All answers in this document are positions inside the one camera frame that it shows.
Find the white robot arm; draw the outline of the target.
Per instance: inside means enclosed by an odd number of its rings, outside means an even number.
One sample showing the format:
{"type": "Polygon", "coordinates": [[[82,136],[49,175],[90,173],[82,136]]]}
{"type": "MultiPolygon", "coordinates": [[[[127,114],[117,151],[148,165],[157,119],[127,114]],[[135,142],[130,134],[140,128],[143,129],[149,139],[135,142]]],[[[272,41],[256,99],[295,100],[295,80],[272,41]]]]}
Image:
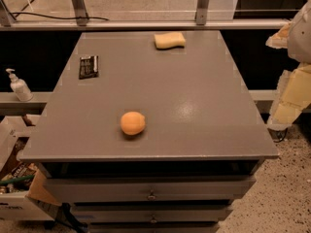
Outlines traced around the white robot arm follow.
{"type": "Polygon", "coordinates": [[[288,57],[299,62],[293,71],[285,70],[280,76],[269,112],[267,127],[283,131],[311,104],[311,1],[265,44],[286,49],[288,57]]]}

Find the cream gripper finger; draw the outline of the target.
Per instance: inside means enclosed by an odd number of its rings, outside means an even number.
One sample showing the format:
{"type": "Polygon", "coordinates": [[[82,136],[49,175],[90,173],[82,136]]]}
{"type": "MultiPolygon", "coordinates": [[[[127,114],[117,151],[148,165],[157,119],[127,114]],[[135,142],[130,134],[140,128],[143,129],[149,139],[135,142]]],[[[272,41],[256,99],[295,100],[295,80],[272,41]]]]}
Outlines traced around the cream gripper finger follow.
{"type": "Polygon", "coordinates": [[[300,63],[293,71],[285,70],[277,84],[267,127],[283,131],[290,127],[311,104],[311,65],[300,63]]]}
{"type": "Polygon", "coordinates": [[[270,36],[265,44],[274,49],[286,49],[288,47],[288,37],[291,24],[287,23],[278,32],[270,36]]]}

